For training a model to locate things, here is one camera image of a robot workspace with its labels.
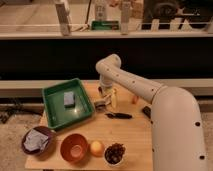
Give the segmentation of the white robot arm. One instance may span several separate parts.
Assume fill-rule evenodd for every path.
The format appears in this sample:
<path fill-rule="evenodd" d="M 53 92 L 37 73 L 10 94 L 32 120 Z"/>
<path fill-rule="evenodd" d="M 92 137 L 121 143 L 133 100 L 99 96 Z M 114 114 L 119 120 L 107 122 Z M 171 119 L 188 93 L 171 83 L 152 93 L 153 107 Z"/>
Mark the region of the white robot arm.
<path fill-rule="evenodd" d="M 190 92 L 122 70 L 116 54 L 99 60 L 96 71 L 102 88 L 116 82 L 151 104 L 153 171 L 209 171 L 201 112 Z"/>

